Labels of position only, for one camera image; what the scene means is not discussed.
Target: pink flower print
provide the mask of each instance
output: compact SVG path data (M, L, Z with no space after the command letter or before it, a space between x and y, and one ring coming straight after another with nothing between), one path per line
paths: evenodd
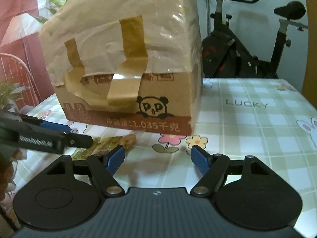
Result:
M161 134L161 137L158 139L159 143L169 143L173 146L179 145L180 140L186 138L186 136L182 135L169 135L169 134Z
M293 87L292 87L291 85L289 85L289 84L282 84L281 86L284 87L284 88L286 88L286 89L288 89L288 90L296 91L296 89L293 88Z
M44 112L42 116L46 117L46 116L48 116L50 113L53 113L53 111L52 111L52 110L48 110L48 111Z
M13 193L12 191L9 191L9 195L10 195L11 199L13 200L15 197L15 193Z

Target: checkered tablecloth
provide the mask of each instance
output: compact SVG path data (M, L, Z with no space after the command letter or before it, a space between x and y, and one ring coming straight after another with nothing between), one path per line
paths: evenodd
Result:
M69 124L92 136L131 133L67 122L55 95L30 115ZM134 186L190 190L201 178L189 156L193 144L199 144L210 154L223 153L231 159L255 155L301 194L303 210L295 228L305 237L316 236L317 111L286 81L205 79L193 136L136 134L137 146L114 176L124 189ZM66 153L70 155L73 151L68 149ZM27 156L18 164L16 191L58 157L33 151L28 151ZM231 176L228 181L238 178Z

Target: black circular pad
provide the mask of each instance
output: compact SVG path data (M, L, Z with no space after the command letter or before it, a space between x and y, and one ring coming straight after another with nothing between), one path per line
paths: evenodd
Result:
M75 178L30 182L14 198L19 220L34 229L70 228L89 219L100 204L97 191Z
M300 196L287 186L240 179L222 187L216 193L215 204L225 218L239 226L279 229L294 224L302 209Z

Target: bunny print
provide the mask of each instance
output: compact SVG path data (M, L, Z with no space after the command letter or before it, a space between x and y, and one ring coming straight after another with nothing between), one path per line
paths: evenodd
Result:
M212 88L214 84L212 83L211 79L203 79L202 87L203 88Z
M68 125L70 127L70 132L77 133L77 134L83 134L84 131L87 129L87 125L88 125L86 123L69 121L67 119L63 119L59 121L58 123Z
M317 148L317 119L312 117L311 121L312 123L310 124L305 121L298 120L297 125L310 134L313 144Z

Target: panda logo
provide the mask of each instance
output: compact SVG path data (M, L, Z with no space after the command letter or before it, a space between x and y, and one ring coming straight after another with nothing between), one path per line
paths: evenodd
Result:
M169 116L174 116L167 112L168 99L166 97L137 97L140 111L137 114L143 115L144 118L154 117L165 119Z

